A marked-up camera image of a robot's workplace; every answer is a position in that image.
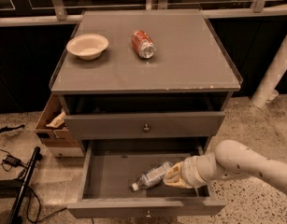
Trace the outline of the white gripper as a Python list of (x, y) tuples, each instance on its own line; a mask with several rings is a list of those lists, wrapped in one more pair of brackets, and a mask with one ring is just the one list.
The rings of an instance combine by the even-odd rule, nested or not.
[(167, 172), (163, 179), (167, 186), (180, 189), (200, 188), (207, 184), (198, 172), (197, 156), (186, 158), (184, 161), (177, 162)]

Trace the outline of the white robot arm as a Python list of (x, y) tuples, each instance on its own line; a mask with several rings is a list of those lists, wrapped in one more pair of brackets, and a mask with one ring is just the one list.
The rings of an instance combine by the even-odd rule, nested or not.
[(170, 187), (193, 189), (213, 180), (254, 176), (287, 195), (287, 163), (264, 157), (234, 140), (224, 140), (209, 154), (176, 163), (164, 177)]

